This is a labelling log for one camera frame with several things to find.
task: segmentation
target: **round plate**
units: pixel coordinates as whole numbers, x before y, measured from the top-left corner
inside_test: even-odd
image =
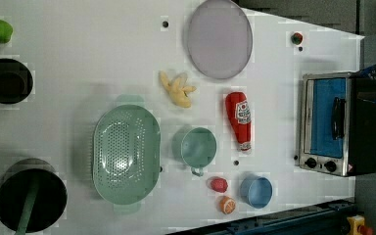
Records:
[[[188,29],[195,67],[212,78],[230,78],[246,66],[253,49],[249,20],[230,0],[209,0],[195,11]]]
[[[16,104],[32,91],[29,69],[12,59],[0,59],[0,103]]]

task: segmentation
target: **red toy food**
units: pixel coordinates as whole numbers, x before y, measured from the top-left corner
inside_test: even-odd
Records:
[[[243,92],[233,92],[225,98],[225,109],[228,119],[237,137],[242,151],[252,148],[252,117],[246,95]]]
[[[212,180],[211,188],[218,193],[224,193],[227,191],[228,184],[225,179],[218,177]]]

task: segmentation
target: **black bowl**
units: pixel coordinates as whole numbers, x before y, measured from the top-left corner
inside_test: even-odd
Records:
[[[16,104],[25,99],[33,86],[32,75],[22,63],[0,59],[0,103]]]
[[[0,220],[17,231],[31,179],[39,184],[26,232],[38,232],[55,223],[67,204],[67,189],[54,173],[44,169],[27,169],[11,176],[0,188]]]

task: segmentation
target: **blue bowl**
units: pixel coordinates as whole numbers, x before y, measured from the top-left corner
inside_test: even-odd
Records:
[[[240,187],[240,195],[256,209],[264,208],[270,202],[272,193],[270,181],[256,175],[248,176]]]

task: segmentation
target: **cup handle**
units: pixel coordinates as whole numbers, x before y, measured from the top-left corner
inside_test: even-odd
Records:
[[[198,172],[195,168],[191,167],[191,172],[194,174],[194,175],[197,175],[198,177],[201,177],[204,175],[203,173],[203,169],[202,168],[198,168]]]

